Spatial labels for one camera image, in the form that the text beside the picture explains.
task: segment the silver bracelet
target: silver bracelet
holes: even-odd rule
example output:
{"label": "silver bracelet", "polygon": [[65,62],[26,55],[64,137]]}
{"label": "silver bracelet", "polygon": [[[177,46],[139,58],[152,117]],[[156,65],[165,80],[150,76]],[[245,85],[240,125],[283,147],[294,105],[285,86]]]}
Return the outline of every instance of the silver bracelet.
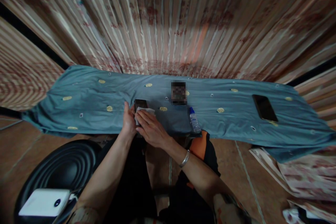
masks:
{"label": "silver bracelet", "polygon": [[187,151],[186,157],[184,158],[182,164],[180,164],[180,168],[182,168],[183,166],[186,165],[186,163],[188,162],[188,159],[189,159],[189,155],[190,155],[190,150]]}

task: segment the phone screen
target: phone screen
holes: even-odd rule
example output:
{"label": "phone screen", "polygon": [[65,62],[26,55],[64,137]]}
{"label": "phone screen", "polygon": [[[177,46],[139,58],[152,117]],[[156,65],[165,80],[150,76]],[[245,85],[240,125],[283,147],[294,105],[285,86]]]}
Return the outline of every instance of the phone screen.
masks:
{"label": "phone screen", "polygon": [[272,105],[266,96],[260,96],[255,94],[252,95],[252,97],[261,119],[275,122],[278,121]]}
{"label": "phone screen", "polygon": [[171,100],[173,105],[186,106],[187,105],[187,94],[186,94],[186,83],[174,81],[171,83]]}
{"label": "phone screen", "polygon": [[135,109],[135,111],[137,110],[138,107],[147,109],[148,108],[147,101],[146,100],[135,99],[134,100],[134,109]]}

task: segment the floor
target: floor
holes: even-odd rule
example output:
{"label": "floor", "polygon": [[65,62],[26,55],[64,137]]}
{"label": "floor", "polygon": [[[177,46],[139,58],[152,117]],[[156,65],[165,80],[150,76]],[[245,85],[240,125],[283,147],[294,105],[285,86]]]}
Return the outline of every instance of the floor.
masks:
{"label": "floor", "polygon": [[[0,120],[0,123],[0,127],[5,127],[9,121]],[[0,131],[0,222],[13,223],[16,198],[38,163],[61,145],[88,138],[85,135],[72,139],[45,135],[27,122]],[[103,142],[106,139],[108,137],[98,136],[95,141]],[[211,139],[211,142],[216,150],[221,179],[250,215],[261,224],[286,223],[282,210],[288,208],[286,199],[290,195],[249,153],[250,144],[223,139]],[[180,171],[178,165],[160,149],[152,148],[149,153],[147,158],[155,160],[155,165],[148,163],[153,188],[173,185]],[[157,205],[158,209],[166,207],[168,199],[158,198]]]}

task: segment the black pants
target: black pants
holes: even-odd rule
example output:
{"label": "black pants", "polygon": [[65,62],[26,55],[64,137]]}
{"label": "black pants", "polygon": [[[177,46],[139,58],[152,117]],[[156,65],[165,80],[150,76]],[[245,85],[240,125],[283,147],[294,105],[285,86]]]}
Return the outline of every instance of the black pants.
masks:
{"label": "black pants", "polygon": [[[94,170],[104,159],[115,140],[116,138],[104,146],[97,158]],[[206,142],[204,162],[220,176],[215,149],[209,141],[209,134]],[[179,174],[176,185],[169,194],[169,207],[163,209],[157,216],[156,203],[143,154],[145,145],[146,142],[143,139],[133,140],[104,223],[129,223],[135,218],[144,217],[160,219],[166,223],[214,223],[213,210],[195,189],[187,186],[189,180],[183,171]]]}

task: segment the teal fabric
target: teal fabric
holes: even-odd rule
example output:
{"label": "teal fabric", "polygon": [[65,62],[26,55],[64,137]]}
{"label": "teal fabric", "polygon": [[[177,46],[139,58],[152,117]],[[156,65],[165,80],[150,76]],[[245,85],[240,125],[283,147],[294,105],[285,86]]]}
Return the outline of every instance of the teal fabric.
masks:
{"label": "teal fabric", "polygon": [[[264,146],[279,162],[336,143],[335,131],[287,85],[237,79],[131,75],[80,65],[67,69],[47,97],[23,113],[23,119],[45,133],[68,137],[77,133],[117,134],[123,125],[124,101],[133,104],[135,99],[144,99],[170,134],[188,134],[192,129],[188,107],[173,106],[170,101],[171,82],[176,80],[186,82],[188,106],[193,107],[200,126],[212,138]],[[269,98],[279,120],[276,125],[260,119],[253,94]],[[160,107],[166,107],[167,111],[161,111]]]}

